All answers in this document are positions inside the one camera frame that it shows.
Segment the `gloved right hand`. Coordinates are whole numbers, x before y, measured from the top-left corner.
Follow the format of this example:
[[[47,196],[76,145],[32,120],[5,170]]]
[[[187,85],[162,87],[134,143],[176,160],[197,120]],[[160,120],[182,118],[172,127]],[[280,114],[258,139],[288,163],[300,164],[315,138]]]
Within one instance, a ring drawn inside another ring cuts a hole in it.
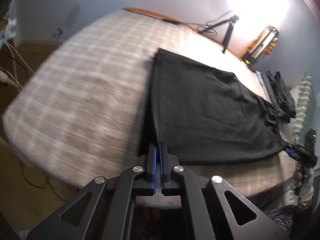
[[[303,167],[302,164],[297,163],[291,180],[291,189],[298,196],[298,213],[306,211],[312,204],[314,194],[313,180],[313,169],[306,166]]]

